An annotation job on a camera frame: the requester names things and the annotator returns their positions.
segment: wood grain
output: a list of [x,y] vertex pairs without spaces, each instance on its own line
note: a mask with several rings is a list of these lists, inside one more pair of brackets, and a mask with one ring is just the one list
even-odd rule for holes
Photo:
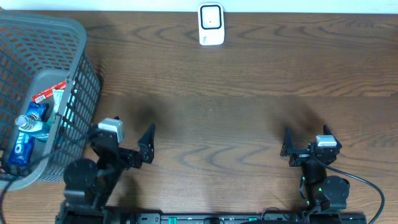
[[[328,124],[337,168],[383,189],[378,223],[398,222],[398,16],[225,14],[221,46],[201,47],[195,13],[35,12],[70,17],[104,78],[95,122],[124,121],[124,147],[157,124],[155,159],[125,172],[109,204],[176,212],[261,212],[305,203],[300,169],[279,157]],[[87,157],[95,158],[91,151]],[[347,212],[370,220],[375,190],[351,182]],[[11,192],[9,223],[53,223],[63,183]]]

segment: snack package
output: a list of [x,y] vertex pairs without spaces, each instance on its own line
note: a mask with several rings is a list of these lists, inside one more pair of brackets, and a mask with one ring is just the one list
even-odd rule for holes
[[[38,121],[42,121],[44,119],[47,108],[47,105],[38,105],[36,103],[30,102],[29,107],[26,111],[26,116]],[[23,132],[19,132],[17,141],[14,148],[12,149],[12,152],[10,153],[7,164],[27,166],[29,163],[30,155],[32,154],[34,143],[34,137],[29,136]]]

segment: blue bottle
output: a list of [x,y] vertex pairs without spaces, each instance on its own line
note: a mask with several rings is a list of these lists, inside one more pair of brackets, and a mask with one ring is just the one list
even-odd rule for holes
[[15,122],[19,126],[19,131],[29,136],[35,137],[37,140],[46,142],[49,138],[51,126],[48,124],[32,119],[31,117],[20,115]]

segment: black cable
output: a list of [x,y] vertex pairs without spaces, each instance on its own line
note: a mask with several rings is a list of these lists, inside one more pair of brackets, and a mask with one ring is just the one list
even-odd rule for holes
[[111,169],[101,169],[97,172],[97,177],[104,177],[107,175],[111,175],[113,173],[116,172],[115,168],[111,168]]
[[[70,143],[76,144],[78,141],[84,140],[87,137],[89,137],[89,135],[86,134],[86,135],[82,136],[79,139],[70,141]],[[26,166],[24,169],[22,169],[21,173],[23,174],[26,171],[29,171],[30,168],[32,168],[34,165],[36,165],[37,163],[41,162],[42,160],[44,160],[44,159],[46,159],[46,158],[48,158],[50,156],[53,156],[57,152],[66,153],[66,152],[63,152],[62,150],[59,150],[59,149],[55,150],[53,152],[50,152],[50,153],[48,153],[48,154],[36,159],[35,161],[30,162],[28,166]],[[1,220],[2,224],[6,224],[6,219],[4,218],[4,215],[3,215],[3,212],[2,212],[2,203],[4,201],[4,198],[6,196],[6,193],[7,193],[8,189],[11,187],[12,183],[14,183],[14,181],[16,181],[17,179],[18,179],[18,176],[14,176],[11,180],[9,180],[8,184],[5,186],[5,188],[3,188],[2,192],[1,192],[1,195],[0,195],[0,220]]]
[[261,220],[264,220],[264,215],[266,215],[266,213],[267,213],[268,210],[270,210],[270,209],[278,210],[278,211],[286,218],[287,221],[289,220],[289,219],[287,218],[287,216],[286,216],[279,208],[277,208],[277,207],[269,207],[269,208],[267,208],[265,211],[263,211],[263,213],[261,214]]
[[323,166],[324,168],[329,169],[329,170],[332,170],[332,171],[335,171],[335,172],[338,173],[338,174],[343,174],[343,175],[346,175],[347,177],[351,177],[351,178],[353,178],[353,179],[359,180],[359,181],[361,181],[362,183],[368,184],[369,186],[371,186],[371,187],[373,187],[374,189],[376,189],[377,192],[379,192],[380,197],[381,197],[381,204],[380,204],[379,210],[377,211],[377,213],[375,214],[375,216],[372,218],[372,220],[369,222],[369,224],[373,224],[373,223],[377,220],[377,218],[379,218],[381,212],[383,211],[384,202],[386,201],[386,200],[384,199],[384,194],[383,194],[383,192],[381,191],[381,189],[380,189],[378,186],[374,185],[372,182],[369,182],[369,181],[364,180],[364,179],[362,179],[362,178],[360,178],[360,177],[357,177],[357,176],[355,176],[355,175],[353,175],[353,174],[349,174],[349,173],[347,173],[347,172],[341,171],[341,170],[339,170],[339,169],[336,169],[336,168],[333,168],[333,167],[330,167],[330,166],[324,164],[323,162],[321,162],[321,161],[317,158],[317,156],[315,155],[315,153],[313,153],[313,157],[314,157],[314,158],[318,161],[318,163],[319,163],[321,166]]

